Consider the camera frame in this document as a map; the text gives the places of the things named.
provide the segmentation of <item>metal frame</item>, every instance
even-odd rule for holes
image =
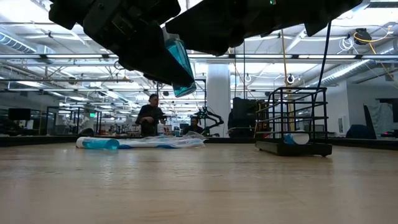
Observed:
[[[268,128],[272,126],[272,130],[257,131],[256,129],[256,147],[280,156],[310,154],[325,157],[330,155],[332,146],[328,144],[326,89],[327,88],[281,87],[273,91],[269,95],[268,100],[262,103],[265,107],[257,111],[257,127],[263,127],[264,124],[266,124]],[[323,98],[320,101],[315,101],[319,93],[323,94]],[[316,116],[316,107],[323,108],[323,116]],[[311,117],[299,115],[300,111],[310,108],[314,111]],[[300,122],[310,122],[308,131],[297,130],[298,119],[301,119]],[[315,130],[315,121],[318,120],[323,121],[323,131]],[[294,133],[307,133],[310,136],[309,143],[305,145],[296,145],[285,142],[285,135]],[[269,138],[262,139],[259,138],[259,134],[270,134],[270,136],[268,136]],[[317,134],[323,134],[324,137],[318,139]]]

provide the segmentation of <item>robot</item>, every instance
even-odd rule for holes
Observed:
[[[205,125],[205,128],[203,129],[203,132],[201,133],[201,135],[203,135],[205,137],[219,137],[220,136],[219,133],[210,134],[210,129],[224,124],[224,120],[221,116],[214,114],[211,111],[208,111],[206,106],[204,106],[202,108],[202,110],[199,110],[199,112],[195,113],[194,115],[199,118],[199,124],[201,124],[201,120],[203,120],[203,119],[205,120],[205,122],[206,122],[206,119],[214,121],[214,124],[212,124],[210,126]]]
[[[72,29],[78,23],[85,33],[119,56],[127,70],[164,84],[190,86],[193,77],[166,49],[177,37],[188,50],[216,56],[243,40],[297,24],[307,35],[362,0],[203,0],[179,15],[178,0],[51,0],[51,21]]]

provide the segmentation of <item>blue bottle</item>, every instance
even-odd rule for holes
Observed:
[[[178,39],[169,39],[166,41],[165,46],[167,50],[173,55],[177,62],[188,72],[188,74],[193,78],[193,72],[191,68],[191,63],[185,50],[184,44]],[[172,83],[174,89],[175,97],[186,96],[197,90],[195,81],[193,81],[189,86],[180,86]]]
[[[80,137],[76,145],[84,149],[118,149],[120,143],[116,139],[86,138]]]

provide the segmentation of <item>computer monitor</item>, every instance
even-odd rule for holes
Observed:
[[[9,108],[8,119],[10,119],[11,121],[28,121],[30,120],[30,109]]]

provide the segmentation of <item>clear plastic wrap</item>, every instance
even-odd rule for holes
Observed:
[[[182,137],[156,136],[143,139],[79,138],[76,145],[84,149],[135,149],[142,147],[179,149],[203,147],[205,146],[205,143],[203,143],[205,140],[206,138],[201,134],[190,131]]]

